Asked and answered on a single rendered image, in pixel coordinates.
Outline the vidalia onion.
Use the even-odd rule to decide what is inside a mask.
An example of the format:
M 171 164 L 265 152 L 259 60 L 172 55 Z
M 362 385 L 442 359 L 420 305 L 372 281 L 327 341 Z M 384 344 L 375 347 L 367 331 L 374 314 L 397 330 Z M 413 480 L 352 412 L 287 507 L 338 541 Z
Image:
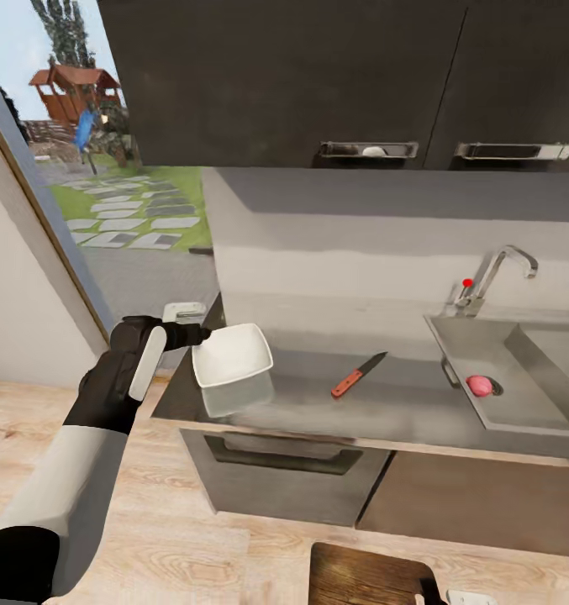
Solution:
M 466 384 L 472 390 L 472 393 L 478 397 L 485 397 L 494 393 L 494 385 L 489 378 L 485 376 L 470 376 L 464 377 Z

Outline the bowl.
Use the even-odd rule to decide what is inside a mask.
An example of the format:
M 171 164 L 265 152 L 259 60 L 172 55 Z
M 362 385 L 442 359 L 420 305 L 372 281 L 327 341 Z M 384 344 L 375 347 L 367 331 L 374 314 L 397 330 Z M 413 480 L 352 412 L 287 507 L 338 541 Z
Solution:
M 192 365 L 200 387 L 246 381 L 273 367 L 270 347 L 256 324 L 213 330 L 192 347 Z

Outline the parer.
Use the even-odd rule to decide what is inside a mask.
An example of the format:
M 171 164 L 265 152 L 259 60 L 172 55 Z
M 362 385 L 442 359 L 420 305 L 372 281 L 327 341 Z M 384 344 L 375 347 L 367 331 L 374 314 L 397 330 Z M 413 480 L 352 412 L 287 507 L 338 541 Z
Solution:
M 386 352 L 374 355 L 374 357 L 369 359 L 363 366 L 359 367 L 358 369 L 355 369 L 353 374 L 350 374 L 350 376 L 347 376 L 345 379 L 340 381 L 340 384 L 335 389 L 331 389 L 330 392 L 332 392 L 335 397 L 342 396 L 342 394 L 344 394 L 344 392 L 347 391 L 350 386 L 356 384 L 356 382 L 367 371 L 369 371 L 371 367 L 373 367 L 378 361 L 380 361 L 382 357 L 384 357 L 384 355 L 386 355 Z

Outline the cutting board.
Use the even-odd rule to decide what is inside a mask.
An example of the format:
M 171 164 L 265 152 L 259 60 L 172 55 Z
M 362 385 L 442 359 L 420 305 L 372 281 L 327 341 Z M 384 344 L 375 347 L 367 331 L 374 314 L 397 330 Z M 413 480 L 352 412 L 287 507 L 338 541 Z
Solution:
M 312 545 L 308 605 L 417 605 L 416 594 L 431 605 L 445 605 L 427 564 L 323 542 Z

